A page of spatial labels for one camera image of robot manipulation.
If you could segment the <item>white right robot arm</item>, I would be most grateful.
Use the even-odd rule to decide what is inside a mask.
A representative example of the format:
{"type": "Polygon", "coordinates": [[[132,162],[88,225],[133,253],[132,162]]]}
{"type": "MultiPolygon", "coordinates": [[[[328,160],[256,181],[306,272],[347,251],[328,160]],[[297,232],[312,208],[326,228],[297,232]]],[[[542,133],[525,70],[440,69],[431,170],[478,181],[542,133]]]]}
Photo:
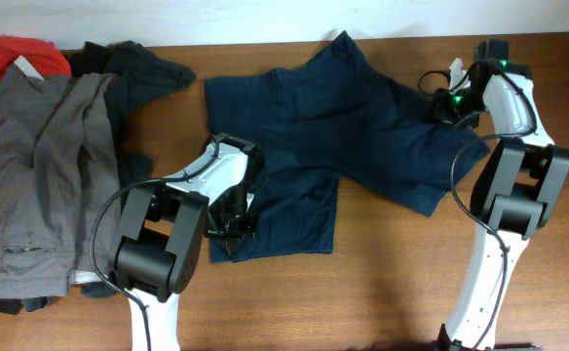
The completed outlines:
{"type": "Polygon", "coordinates": [[[491,116],[497,144],[461,210],[474,221],[474,251],[457,307],[440,328],[437,350],[492,350],[496,324],[520,256],[550,220],[569,173],[569,149],[555,145],[533,99],[533,76],[512,62],[503,40],[474,50],[465,68],[455,59],[445,89],[431,94],[436,119],[474,128],[491,116]]]}

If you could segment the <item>navy blue shorts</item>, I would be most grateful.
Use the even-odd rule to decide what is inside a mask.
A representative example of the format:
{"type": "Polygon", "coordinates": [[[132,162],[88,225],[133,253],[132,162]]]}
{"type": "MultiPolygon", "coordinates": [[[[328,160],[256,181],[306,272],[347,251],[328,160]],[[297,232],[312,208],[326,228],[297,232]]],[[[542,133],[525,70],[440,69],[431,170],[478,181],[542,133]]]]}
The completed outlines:
{"type": "Polygon", "coordinates": [[[487,155],[472,131],[430,121],[427,98],[376,71],[342,33],[296,69],[205,83],[209,128],[261,146],[254,234],[211,243],[214,263],[333,250],[347,177],[421,215],[487,155]]]}

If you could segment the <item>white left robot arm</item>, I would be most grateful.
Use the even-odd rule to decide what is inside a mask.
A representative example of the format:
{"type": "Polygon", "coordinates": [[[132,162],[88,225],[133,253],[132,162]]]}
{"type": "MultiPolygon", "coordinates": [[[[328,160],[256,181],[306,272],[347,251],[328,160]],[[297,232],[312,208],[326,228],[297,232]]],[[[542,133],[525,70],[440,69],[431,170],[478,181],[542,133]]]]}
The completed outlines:
{"type": "Polygon", "coordinates": [[[141,180],[103,205],[125,202],[100,279],[130,304],[134,350],[177,350],[179,298],[199,261],[204,239],[232,254],[256,232],[250,206],[263,172],[262,148],[218,134],[183,170],[141,180]]]}

